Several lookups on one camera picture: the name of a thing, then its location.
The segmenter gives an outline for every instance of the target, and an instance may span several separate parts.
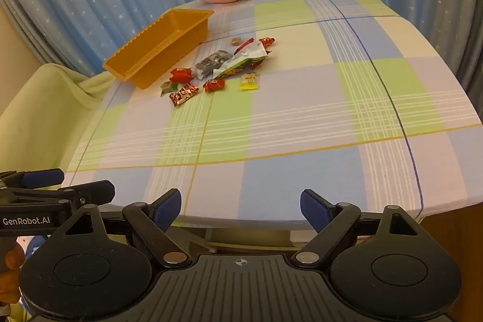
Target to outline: yellow candy wrapper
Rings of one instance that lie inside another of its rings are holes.
[[[240,90],[257,90],[257,74],[251,72],[249,74],[243,74],[240,80]]]

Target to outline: beige wall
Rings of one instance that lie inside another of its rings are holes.
[[[0,114],[39,67],[0,6]]]

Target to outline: orange plastic tray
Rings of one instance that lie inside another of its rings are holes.
[[[146,89],[207,39],[212,14],[212,10],[168,10],[119,48],[103,67],[120,81]]]

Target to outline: ribbed black surface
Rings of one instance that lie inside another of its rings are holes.
[[[104,320],[375,322],[344,306],[318,273],[291,268],[281,255],[201,256],[191,268],[164,273],[141,302]]]

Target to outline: pile of snacks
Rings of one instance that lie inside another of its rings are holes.
[[[241,41],[240,37],[235,37],[231,40],[231,44],[239,45]],[[248,73],[241,76],[239,89],[256,90],[258,89],[257,73],[253,70],[265,60],[270,53],[266,48],[274,42],[275,39],[270,37],[259,40],[252,38],[241,44],[233,54],[220,49],[197,62],[192,69],[173,69],[170,80],[161,85],[161,96],[170,93],[170,99],[177,107],[198,93],[199,88],[191,84],[194,78],[204,79],[211,75],[211,78],[203,84],[203,88],[206,93],[212,93],[225,88],[225,77],[243,71]]]

